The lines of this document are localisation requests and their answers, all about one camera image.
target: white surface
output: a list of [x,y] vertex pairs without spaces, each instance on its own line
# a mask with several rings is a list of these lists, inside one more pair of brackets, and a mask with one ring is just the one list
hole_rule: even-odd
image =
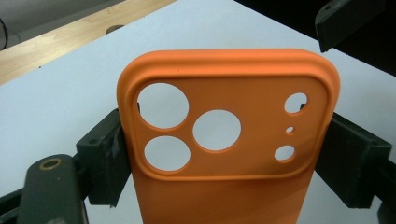
[[[76,153],[75,143],[117,107],[120,72],[137,56],[232,48],[319,51],[317,41],[234,1],[180,0],[1,86],[0,195],[21,188],[33,162]],[[334,49],[322,55],[341,76],[336,112],[395,146],[396,78]],[[347,209],[314,175],[299,223],[377,223],[378,206],[375,199],[370,210]],[[131,181],[116,209],[87,209],[91,223],[141,223]]]

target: large circular hole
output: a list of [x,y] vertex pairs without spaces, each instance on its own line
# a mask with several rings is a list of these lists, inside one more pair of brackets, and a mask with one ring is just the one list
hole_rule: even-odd
[[277,149],[275,152],[275,159],[278,161],[286,161],[294,155],[294,147],[283,146]]
[[288,113],[297,113],[307,103],[307,97],[304,93],[297,92],[291,95],[285,103],[285,110]]
[[190,160],[189,147],[180,139],[160,136],[146,144],[145,156],[149,164],[163,171],[181,169]]
[[177,87],[166,83],[148,85],[140,92],[137,101],[142,118],[157,128],[173,128],[189,112],[186,95]]
[[201,147],[215,151],[223,150],[238,139],[241,123],[228,111],[211,110],[195,121],[192,132]]

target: black metal arm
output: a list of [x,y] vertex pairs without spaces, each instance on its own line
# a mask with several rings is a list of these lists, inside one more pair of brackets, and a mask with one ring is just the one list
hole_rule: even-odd
[[[0,223],[87,223],[87,196],[91,204],[116,206],[131,173],[118,110],[78,141],[77,150],[74,158],[55,155],[33,164],[24,188],[0,198]],[[390,150],[388,142],[334,114],[316,171],[350,208],[369,208],[378,196],[379,221],[389,223],[396,218]]]

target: wooden surface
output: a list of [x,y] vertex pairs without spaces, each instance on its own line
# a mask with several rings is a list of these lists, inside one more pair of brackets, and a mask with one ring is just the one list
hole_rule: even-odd
[[175,0],[125,0],[78,21],[0,51],[0,85],[86,45],[113,25],[128,24]]

